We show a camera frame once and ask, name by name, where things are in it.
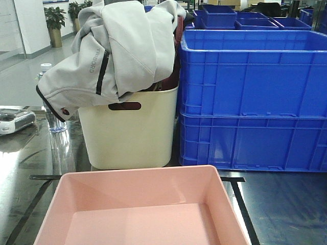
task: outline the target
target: white wall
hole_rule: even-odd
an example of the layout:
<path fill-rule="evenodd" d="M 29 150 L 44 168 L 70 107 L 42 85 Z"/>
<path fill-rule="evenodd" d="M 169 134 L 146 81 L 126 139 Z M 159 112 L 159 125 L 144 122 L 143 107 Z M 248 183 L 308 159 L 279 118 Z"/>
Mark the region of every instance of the white wall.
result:
<path fill-rule="evenodd" d="M 41 0 L 14 0 L 27 54 L 50 46 Z"/>
<path fill-rule="evenodd" d="M 11 0 L 0 0 L 0 52 L 22 52 L 15 7 Z"/>

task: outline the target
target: white device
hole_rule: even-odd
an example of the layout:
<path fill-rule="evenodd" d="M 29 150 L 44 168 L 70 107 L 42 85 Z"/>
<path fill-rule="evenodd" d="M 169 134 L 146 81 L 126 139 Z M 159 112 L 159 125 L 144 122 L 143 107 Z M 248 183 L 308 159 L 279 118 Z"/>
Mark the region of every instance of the white device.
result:
<path fill-rule="evenodd" d="M 35 122 L 35 113 L 28 110 L 0 109 L 0 135 L 11 134 Z"/>

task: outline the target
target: gray jacket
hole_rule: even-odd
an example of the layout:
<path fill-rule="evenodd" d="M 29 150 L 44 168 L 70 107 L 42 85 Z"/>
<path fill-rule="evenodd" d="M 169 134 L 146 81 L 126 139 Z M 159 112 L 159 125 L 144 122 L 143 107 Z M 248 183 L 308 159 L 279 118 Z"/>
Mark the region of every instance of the gray jacket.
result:
<path fill-rule="evenodd" d="M 185 18 L 186 12 L 174 0 L 148 13 L 138 1 L 94 0 L 78 16 L 82 28 L 74 54 L 43 75 L 38 94 L 65 121 L 79 107 L 121 103 L 169 77 L 177 16 Z"/>

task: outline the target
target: bottle cap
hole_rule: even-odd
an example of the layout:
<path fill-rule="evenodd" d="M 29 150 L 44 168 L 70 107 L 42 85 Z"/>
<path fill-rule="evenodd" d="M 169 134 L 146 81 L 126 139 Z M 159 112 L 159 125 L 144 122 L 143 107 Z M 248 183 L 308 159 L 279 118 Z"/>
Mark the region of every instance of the bottle cap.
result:
<path fill-rule="evenodd" d="M 41 64 L 41 71 L 46 72 L 47 70 L 50 70 L 52 68 L 51 63 L 44 63 Z"/>

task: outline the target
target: plant pot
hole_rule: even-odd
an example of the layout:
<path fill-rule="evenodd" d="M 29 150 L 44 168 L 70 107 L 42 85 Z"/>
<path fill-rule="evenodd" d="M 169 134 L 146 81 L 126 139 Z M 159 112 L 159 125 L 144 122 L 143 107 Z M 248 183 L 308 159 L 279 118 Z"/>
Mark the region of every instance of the plant pot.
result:
<path fill-rule="evenodd" d="M 48 30 L 52 47 L 62 47 L 60 29 L 49 28 Z"/>
<path fill-rule="evenodd" d="M 74 32 L 78 32 L 81 28 L 80 28 L 80 23 L 78 22 L 78 19 L 74 19 L 73 21 L 73 27 L 74 27 Z"/>

